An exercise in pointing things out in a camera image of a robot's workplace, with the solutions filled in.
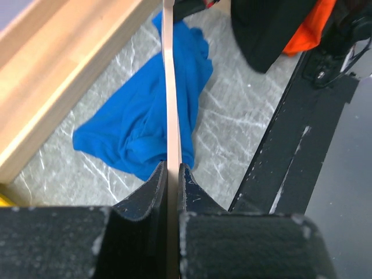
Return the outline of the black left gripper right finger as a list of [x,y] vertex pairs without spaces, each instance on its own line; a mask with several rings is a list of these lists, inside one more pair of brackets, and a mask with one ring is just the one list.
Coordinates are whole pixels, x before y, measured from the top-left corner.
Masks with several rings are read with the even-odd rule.
[[197,182],[187,164],[180,164],[177,212],[192,214],[229,214]]

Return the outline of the beige wooden hanger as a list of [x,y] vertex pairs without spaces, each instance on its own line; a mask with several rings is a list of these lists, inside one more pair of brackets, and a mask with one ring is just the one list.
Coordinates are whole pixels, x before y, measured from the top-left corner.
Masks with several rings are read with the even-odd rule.
[[167,278],[179,278],[178,174],[182,162],[177,90],[173,58],[174,1],[162,2],[162,54],[167,113]]

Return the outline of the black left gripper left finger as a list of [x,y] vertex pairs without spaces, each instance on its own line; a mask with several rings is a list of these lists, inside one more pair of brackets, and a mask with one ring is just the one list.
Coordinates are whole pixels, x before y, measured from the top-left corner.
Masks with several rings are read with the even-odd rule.
[[167,163],[160,162],[150,178],[128,197],[115,204],[113,209],[127,220],[143,220],[162,202],[166,184]]

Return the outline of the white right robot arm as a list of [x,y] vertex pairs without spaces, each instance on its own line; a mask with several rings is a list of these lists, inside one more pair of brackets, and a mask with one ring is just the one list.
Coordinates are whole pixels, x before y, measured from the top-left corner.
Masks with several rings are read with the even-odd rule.
[[371,1],[231,1],[234,38],[251,68],[266,73],[280,54],[310,51],[303,77],[316,88],[341,78],[369,50],[343,63],[359,41],[371,41]]

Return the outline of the blue tank top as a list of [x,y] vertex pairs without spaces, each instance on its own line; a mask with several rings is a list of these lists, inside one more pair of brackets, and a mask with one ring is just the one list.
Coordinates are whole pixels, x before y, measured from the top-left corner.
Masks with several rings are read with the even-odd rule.
[[[203,32],[174,25],[174,67],[182,160],[195,163],[192,133],[199,97],[213,73]],[[145,181],[167,158],[166,85],[163,57],[150,58],[73,133],[73,148]]]

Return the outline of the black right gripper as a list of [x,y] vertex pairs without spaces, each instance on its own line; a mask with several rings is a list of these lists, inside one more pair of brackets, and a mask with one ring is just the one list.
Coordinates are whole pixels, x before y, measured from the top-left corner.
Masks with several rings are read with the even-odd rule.
[[205,0],[175,0],[173,6],[173,22],[179,22],[187,16],[201,12],[207,9],[215,9],[230,14],[229,1],[205,1]]

